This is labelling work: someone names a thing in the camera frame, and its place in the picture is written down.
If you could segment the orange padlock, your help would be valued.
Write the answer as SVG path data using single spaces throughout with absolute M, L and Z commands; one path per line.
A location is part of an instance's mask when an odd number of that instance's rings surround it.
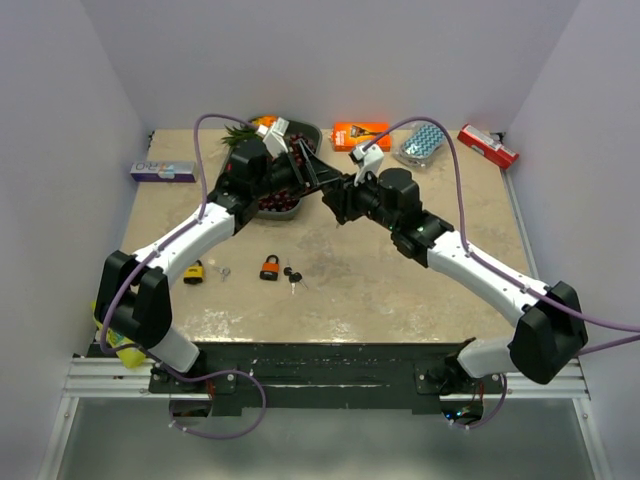
M 280 272 L 279 257 L 271 254 L 266 257 L 263 263 L 259 278 L 264 281 L 277 281 Z

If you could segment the yellow padlock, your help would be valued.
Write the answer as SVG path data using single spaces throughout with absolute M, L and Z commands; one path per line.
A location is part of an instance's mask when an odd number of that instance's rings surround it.
M 200 260 L 196 260 L 184 272 L 183 282 L 188 285 L 199 285 L 205 281 L 205 269 Z

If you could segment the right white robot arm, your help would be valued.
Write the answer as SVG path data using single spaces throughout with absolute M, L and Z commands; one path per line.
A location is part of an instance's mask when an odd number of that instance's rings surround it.
M 390 233 L 406 258 L 463 285 L 514 328 L 511 336 L 470 339 L 426 373 L 444 394 L 469 392 L 481 378 L 519 372 L 546 385 L 586 345 L 576 290 L 519 273 L 464 240 L 460 231 L 423 209 L 411 174 L 391 168 L 362 183 L 341 176 L 323 187 L 323 202 L 339 223 L 366 217 Z

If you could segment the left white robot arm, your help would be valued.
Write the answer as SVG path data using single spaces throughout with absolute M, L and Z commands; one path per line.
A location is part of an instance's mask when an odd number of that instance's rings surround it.
M 341 178 L 304 142 L 298 148 L 298 154 L 273 157 L 257 138 L 241 142 L 204 205 L 148 246 L 133 254 L 115 251 L 105 261 L 96 320 L 170 366 L 173 382 L 185 392 L 205 385 L 207 368 L 197 361 L 198 347 L 172 325 L 170 289 L 205 253 L 243 229 L 261 199 L 282 192 L 306 196 Z

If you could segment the black orange-padlock keys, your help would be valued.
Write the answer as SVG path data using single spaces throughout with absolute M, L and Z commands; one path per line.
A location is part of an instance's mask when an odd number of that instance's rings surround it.
M 301 286 L 303 289 L 308 288 L 303 275 L 299 271 L 292 268 L 289 259 L 286 260 L 285 267 L 283 268 L 283 273 L 289 282 L 290 292 L 292 295 L 296 293 L 296 289 L 298 286 Z

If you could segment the small silver key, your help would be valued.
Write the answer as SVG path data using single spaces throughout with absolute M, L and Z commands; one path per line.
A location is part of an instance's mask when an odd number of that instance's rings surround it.
M 226 281 L 231 274 L 228 267 L 214 266 L 214 270 L 219 273 L 222 281 Z

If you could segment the black padlock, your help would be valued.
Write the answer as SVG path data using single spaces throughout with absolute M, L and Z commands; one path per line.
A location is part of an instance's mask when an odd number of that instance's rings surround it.
M 322 192 L 327 195 L 330 192 L 340 191 L 354 185 L 355 174 L 340 174 L 330 178 L 322 185 Z

